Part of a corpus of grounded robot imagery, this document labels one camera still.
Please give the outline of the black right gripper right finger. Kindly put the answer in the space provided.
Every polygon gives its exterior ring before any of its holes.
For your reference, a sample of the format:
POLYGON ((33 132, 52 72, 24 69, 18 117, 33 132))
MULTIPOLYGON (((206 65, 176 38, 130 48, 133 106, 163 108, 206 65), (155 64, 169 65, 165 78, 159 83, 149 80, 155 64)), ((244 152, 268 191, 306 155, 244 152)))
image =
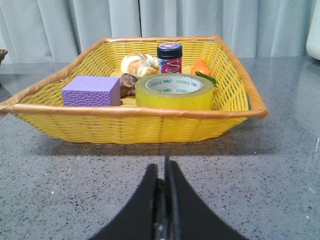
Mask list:
POLYGON ((197 195, 177 162, 164 159, 164 202, 170 240, 245 240, 197 195))

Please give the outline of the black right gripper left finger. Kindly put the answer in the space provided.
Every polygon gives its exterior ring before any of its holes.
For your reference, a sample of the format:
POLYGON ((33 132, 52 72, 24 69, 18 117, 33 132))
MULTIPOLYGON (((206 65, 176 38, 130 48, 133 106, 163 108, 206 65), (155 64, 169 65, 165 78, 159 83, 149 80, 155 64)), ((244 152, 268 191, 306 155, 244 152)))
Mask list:
POLYGON ((152 240, 154 237, 154 195, 158 179, 155 164, 147 166, 136 191, 115 216, 92 240, 152 240))

